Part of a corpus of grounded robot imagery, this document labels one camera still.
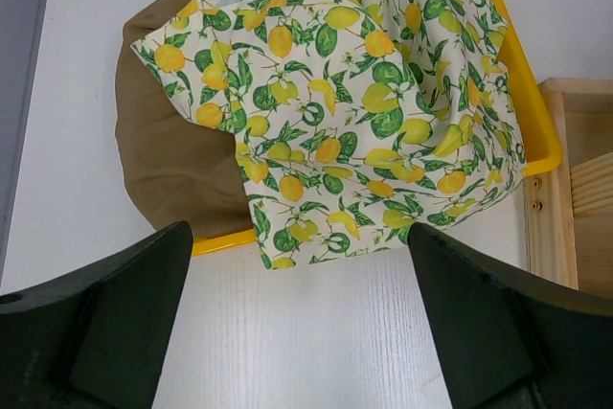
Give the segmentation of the tan khaki skirt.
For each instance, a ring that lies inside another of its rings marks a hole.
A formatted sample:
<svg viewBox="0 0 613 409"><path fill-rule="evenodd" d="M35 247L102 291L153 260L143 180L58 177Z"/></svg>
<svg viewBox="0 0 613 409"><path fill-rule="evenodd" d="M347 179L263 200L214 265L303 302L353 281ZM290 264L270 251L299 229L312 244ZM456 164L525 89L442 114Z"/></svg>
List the tan khaki skirt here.
<svg viewBox="0 0 613 409"><path fill-rule="evenodd" d="M211 239L252 227L234 138L186 122L130 48L189 1L155 0L124 24L115 135L127 194L145 220L156 230L185 220Z"/></svg>

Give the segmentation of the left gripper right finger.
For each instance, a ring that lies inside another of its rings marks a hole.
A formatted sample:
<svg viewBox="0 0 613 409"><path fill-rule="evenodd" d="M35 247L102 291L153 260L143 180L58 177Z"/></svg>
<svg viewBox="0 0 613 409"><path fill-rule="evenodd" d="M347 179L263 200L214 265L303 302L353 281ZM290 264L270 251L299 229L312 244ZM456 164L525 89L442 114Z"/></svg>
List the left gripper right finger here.
<svg viewBox="0 0 613 409"><path fill-rule="evenodd" d="M407 242L453 407L611 407L611 300L426 224Z"/></svg>

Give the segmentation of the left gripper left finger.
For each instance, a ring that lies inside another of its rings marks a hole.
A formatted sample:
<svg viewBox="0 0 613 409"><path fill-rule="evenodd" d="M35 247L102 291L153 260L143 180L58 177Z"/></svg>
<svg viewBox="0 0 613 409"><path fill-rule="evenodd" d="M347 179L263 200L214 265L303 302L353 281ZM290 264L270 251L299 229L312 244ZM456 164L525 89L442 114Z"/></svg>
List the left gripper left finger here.
<svg viewBox="0 0 613 409"><path fill-rule="evenodd" d="M149 408L193 249L185 221L1 297L4 408Z"/></svg>

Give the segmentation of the lemon print skirt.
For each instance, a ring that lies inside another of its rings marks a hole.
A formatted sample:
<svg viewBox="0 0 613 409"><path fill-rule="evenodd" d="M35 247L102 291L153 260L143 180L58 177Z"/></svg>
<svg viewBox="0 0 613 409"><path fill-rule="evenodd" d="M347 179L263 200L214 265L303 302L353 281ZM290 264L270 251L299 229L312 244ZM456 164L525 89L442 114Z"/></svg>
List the lemon print skirt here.
<svg viewBox="0 0 613 409"><path fill-rule="evenodd" d="M520 185L492 0L190 0L134 41L188 122L231 134L261 259L391 250Z"/></svg>

